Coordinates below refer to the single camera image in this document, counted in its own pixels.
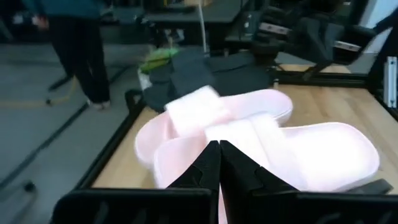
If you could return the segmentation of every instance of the cable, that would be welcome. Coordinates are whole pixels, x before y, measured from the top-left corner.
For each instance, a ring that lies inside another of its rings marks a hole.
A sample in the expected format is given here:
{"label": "cable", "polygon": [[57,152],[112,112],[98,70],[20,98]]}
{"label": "cable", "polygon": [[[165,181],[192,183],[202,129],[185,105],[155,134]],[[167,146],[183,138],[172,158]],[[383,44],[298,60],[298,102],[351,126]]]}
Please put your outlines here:
{"label": "cable", "polygon": [[0,108],[4,109],[31,109],[41,108],[45,106],[54,106],[60,103],[64,103],[70,99],[76,88],[76,77],[73,77],[72,85],[65,96],[61,96],[54,99],[47,99],[43,101],[0,101]]}
{"label": "cable", "polygon": [[201,8],[202,0],[199,0],[199,20],[201,29],[201,39],[203,41],[203,52],[207,53],[207,43],[206,43],[206,30],[205,30],[205,20],[203,18],[203,11]]}

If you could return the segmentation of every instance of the metal bracket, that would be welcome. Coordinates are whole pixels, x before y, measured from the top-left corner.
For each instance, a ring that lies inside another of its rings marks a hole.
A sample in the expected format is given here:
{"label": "metal bracket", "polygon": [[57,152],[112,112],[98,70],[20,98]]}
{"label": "metal bracket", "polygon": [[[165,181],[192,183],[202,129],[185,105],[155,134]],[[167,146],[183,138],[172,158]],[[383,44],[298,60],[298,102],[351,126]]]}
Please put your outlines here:
{"label": "metal bracket", "polygon": [[397,108],[397,57],[387,57],[384,64],[384,103]]}

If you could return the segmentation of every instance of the white wall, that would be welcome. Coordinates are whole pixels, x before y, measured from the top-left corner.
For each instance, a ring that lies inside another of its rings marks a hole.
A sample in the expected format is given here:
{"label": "white wall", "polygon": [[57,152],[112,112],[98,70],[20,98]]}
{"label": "white wall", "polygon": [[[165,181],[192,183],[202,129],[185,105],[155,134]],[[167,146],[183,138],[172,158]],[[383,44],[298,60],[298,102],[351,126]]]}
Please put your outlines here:
{"label": "white wall", "polygon": [[[388,16],[397,6],[398,0],[369,0],[360,25],[373,28],[376,23]],[[379,34],[365,52],[378,53],[389,33],[390,30],[386,30]]]}

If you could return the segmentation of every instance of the white cable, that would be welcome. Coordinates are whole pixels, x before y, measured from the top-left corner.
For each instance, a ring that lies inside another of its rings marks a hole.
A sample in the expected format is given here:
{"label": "white cable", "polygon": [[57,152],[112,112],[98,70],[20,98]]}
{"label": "white cable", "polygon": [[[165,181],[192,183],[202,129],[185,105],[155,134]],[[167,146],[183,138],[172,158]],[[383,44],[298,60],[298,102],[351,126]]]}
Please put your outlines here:
{"label": "white cable", "polygon": [[202,0],[199,0],[199,20],[201,29],[201,39],[203,41],[203,51],[207,53],[207,43],[206,43],[206,31],[205,31],[205,20],[203,19],[203,11],[201,9]]}

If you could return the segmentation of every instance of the chair wheel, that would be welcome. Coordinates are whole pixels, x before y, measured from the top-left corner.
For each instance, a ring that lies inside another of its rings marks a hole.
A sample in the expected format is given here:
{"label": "chair wheel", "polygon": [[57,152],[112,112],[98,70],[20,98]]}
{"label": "chair wheel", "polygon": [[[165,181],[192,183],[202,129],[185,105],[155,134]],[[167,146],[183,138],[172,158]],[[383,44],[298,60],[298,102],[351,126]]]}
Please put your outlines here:
{"label": "chair wheel", "polygon": [[25,190],[26,192],[33,192],[33,191],[35,191],[35,189],[36,189],[36,185],[33,184],[32,181],[28,181],[28,182],[26,182],[26,183],[24,184],[24,190]]}

